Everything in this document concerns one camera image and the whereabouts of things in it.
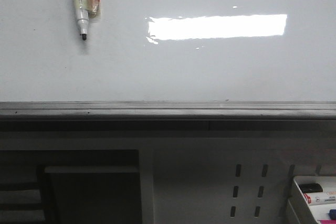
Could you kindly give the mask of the red capped marker in bin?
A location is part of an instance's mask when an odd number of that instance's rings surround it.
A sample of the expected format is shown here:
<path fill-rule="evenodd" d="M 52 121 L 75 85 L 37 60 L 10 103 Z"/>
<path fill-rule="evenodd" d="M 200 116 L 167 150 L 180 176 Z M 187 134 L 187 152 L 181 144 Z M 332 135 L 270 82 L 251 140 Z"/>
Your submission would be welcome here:
<path fill-rule="evenodd" d="M 305 193 L 303 195 L 308 205 L 325 205 L 335 204 L 335 191 L 320 192 L 320 193 Z"/>

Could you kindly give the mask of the dark cabinet with shelf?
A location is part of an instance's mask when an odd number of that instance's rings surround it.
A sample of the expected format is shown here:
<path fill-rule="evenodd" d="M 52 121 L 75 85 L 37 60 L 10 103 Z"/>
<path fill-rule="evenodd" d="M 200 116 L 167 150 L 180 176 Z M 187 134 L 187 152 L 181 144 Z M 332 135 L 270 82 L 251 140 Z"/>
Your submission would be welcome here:
<path fill-rule="evenodd" d="M 136 150 L 1 152 L 1 223 L 141 222 Z"/>

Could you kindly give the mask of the white whiteboard marker with tape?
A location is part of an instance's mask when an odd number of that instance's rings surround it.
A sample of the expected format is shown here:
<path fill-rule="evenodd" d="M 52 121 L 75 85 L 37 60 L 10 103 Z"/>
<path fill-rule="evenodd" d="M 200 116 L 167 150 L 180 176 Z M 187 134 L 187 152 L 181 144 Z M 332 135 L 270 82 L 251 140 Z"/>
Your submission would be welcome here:
<path fill-rule="evenodd" d="M 73 0 L 75 20 L 83 41 L 88 38 L 90 20 L 100 17 L 100 2 L 101 0 Z"/>

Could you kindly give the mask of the grey aluminium whiteboard tray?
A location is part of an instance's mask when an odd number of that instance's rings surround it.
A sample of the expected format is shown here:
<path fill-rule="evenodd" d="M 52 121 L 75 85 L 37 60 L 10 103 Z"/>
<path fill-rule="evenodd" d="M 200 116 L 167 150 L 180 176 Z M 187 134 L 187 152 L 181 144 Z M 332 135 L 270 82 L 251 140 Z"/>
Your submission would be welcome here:
<path fill-rule="evenodd" d="M 334 102 L 3 102 L 1 131 L 241 128 L 244 123 L 335 122 Z"/>

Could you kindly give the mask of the white whiteboard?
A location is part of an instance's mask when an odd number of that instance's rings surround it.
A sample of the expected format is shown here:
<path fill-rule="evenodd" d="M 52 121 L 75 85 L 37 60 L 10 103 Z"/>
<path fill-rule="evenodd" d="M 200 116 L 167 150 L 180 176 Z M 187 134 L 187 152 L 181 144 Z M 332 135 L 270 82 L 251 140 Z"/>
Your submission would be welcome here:
<path fill-rule="evenodd" d="M 1 0 L 2 101 L 334 101 L 335 0 Z"/>

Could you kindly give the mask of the black eraser in bin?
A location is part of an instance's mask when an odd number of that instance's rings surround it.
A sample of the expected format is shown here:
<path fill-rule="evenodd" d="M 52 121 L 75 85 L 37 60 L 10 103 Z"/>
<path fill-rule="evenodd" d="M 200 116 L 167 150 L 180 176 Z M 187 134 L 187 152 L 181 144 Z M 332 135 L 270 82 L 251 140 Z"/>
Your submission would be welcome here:
<path fill-rule="evenodd" d="M 321 193 L 323 192 L 323 188 L 318 183 L 306 183 L 299 185 L 300 190 L 303 194 L 310 194 L 310 193 Z"/>

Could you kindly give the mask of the white pegboard panel with slots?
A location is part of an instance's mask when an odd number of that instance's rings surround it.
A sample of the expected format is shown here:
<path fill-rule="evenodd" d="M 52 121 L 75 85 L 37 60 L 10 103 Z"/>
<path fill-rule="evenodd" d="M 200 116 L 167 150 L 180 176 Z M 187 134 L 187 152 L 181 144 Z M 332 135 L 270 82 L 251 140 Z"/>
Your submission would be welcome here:
<path fill-rule="evenodd" d="M 139 147 L 144 223 L 287 223 L 296 175 L 334 175 L 332 138 L 154 138 Z"/>

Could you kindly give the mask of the white plastic storage bin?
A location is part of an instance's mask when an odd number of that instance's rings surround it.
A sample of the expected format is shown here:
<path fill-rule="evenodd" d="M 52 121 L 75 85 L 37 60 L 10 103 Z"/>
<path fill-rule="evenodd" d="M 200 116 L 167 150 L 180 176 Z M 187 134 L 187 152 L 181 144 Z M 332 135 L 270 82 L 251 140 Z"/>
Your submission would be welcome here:
<path fill-rule="evenodd" d="M 308 205 L 299 188 L 300 184 L 318 183 L 323 192 L 335 191 L 335 176 L 295 176 L 288 199 L 287 216 L 290 223 L 317 223 L 317 220 L 331 220 L 330 209 L 335 204 Z"/>

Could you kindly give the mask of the pink item in bin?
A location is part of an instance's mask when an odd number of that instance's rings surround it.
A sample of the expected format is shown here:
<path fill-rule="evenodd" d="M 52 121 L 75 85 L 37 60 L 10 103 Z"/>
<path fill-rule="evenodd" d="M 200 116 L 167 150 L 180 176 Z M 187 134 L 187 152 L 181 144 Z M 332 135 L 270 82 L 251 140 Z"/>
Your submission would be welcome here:
<path fill-rule="evenodd" d="M 336 220 L 317 220 L 318 224 L 336 224 Z"/>

